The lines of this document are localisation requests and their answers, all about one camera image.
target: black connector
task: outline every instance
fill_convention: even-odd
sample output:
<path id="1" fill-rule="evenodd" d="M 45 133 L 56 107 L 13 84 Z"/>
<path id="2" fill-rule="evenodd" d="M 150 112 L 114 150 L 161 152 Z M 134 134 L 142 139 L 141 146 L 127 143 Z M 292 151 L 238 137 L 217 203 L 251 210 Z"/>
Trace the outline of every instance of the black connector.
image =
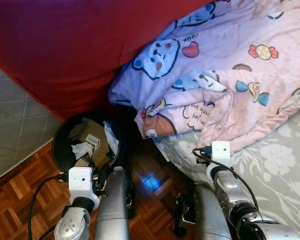
<path id="1" fill-rule="evenodd" d="M 62 182 L 69 182 L 69 173 L 68 172 L 61 172 L 59 175 L 60 181 Z"/>
<path id="2" fill-rule="evenodd" d="M 199 149 L 201 154 L 212 154 L 212 146 L 204 146 Z"/>

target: red sofa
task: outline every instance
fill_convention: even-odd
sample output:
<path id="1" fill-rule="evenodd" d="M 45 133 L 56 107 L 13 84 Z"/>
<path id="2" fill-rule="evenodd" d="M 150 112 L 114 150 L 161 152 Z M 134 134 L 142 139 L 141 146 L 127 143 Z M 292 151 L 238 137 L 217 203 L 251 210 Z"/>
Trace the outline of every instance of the red sofa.
<path id="1" fill-rule="evenodd" d="M 0 68 L 61 119 L 104 109 L 119 67 L 208 2 L 0 1 Z"/>

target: quilted fabric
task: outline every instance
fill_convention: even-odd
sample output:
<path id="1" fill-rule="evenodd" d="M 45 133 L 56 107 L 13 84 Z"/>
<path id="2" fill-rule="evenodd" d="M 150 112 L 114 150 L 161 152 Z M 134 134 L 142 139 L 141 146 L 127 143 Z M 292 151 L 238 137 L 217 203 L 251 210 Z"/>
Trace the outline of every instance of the quilted fabric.
<path id="1" fill-rule="evenodd" d="M 0 69 L 0 176 L 47 144 L 60 124 Z"/>
<path id="2" fill-rule="evenodd" d="M 154 138 L 168 161 L 194 181 L 207 181 L 192 149 L 197 132 Z M 261 212 L 289 225 L 300 235 L 300 113 L 271 135 L 231 156 L 234 170 L 252 188 Z"/>

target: gray floral fabric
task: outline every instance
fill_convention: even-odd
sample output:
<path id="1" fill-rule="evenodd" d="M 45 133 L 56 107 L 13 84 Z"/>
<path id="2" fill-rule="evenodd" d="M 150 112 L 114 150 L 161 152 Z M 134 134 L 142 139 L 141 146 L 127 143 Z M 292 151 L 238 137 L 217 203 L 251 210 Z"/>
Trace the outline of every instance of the gray floral fabric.
<path id="1" fill-rule="evenodd" d="M 200 133 L 154 139 L 167 161 L 194 181 L 207 181 L 205 166 L 192 149 Z M 269 136 L 231 156 L 233 167 L 250 185 L 263 213 L 300 235 L 300 112 Z"/>

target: candy print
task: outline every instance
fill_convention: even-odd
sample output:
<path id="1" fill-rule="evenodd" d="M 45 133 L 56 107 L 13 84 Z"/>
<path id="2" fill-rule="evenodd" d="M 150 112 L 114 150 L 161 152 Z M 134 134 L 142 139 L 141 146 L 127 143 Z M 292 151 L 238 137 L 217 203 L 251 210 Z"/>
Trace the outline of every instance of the candy print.
<path id="1" fill-rule="evenodd" d="M 268 105 L 269 93 L 260 93 L 260 82 L 249 82 L 248 84 L 245 84 L 243 81 L 238 80 L 235 83 L 235 89 L 239 93 L 243 93 L 249 90 L 250 94 L 252 95 L 253 103 L 259 102 L 263 106 Z"/>
<path id="2" fill-rule="evenodd" d="M 253 58 L 260 58 L 262 60 L 277 59 L 279 57 L 279 52 L 274 46 L 267 47 L 263 44 L 258 46 L 250 45 L 248 53 Z"/>

